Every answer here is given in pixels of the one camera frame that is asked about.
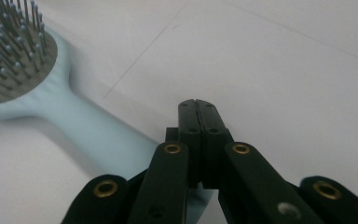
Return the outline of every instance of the hairbrush head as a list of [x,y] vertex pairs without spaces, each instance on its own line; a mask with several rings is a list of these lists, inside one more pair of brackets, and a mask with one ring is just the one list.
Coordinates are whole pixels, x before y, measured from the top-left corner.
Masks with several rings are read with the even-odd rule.
[[34,89],[56,62],[57,45],[42,14],[33,20],[37,26],[25,20],[20,5],[0,1],[0,104]]

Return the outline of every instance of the bristle pad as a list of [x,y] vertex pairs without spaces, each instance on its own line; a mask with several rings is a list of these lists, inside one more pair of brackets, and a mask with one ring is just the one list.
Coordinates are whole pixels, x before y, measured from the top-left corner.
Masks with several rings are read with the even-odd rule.
[[57,58],[56,43],[45,31],[37,5],[10,2],[0,1],[0,104],[35,88]]

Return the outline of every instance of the white surface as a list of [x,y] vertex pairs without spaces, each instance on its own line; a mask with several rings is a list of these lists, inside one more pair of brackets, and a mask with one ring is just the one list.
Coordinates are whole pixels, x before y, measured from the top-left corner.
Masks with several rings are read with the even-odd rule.
[[[358,195],[358,1],[43,0],[75,91],[162,142],[176,106],[217,106],[288,181]],[[41,119],[0,122],[0,223],[59,223],[94,176]],[[222,223],[210,204],[200,223]]]

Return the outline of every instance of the hairbrush handle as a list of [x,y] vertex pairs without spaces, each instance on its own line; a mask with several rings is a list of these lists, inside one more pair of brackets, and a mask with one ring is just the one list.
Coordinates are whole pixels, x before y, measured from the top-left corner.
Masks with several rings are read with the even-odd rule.
[[68,88],[52,86],[35,113],[55,124],[108,174],[130,179],[146,169],[157,143]]

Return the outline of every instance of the light blue hairbrush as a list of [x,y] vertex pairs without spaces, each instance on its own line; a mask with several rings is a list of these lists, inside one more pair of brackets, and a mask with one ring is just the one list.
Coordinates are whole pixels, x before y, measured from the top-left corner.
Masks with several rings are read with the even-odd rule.
[[105,172],[138,175],[157,144],[72,93],[65,41],[45,31],[34,1],[27,5],[0,1],[0,119],[46,119]]

